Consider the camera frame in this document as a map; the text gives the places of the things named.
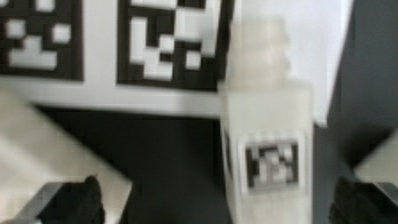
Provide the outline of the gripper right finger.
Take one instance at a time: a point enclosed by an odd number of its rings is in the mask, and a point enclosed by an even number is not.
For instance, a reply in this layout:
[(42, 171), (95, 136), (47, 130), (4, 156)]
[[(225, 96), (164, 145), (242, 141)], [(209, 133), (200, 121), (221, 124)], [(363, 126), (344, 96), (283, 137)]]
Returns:
[(398, 224), (398, 186), (338, 179), (331, 224)]

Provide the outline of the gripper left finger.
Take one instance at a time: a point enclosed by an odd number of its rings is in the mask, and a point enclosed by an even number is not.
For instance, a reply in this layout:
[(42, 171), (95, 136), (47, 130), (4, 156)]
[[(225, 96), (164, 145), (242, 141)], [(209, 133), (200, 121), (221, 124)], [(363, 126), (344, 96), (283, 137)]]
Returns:
[(11, 224), (105, 224), (100, 181), (50, 182), (40, 189)]

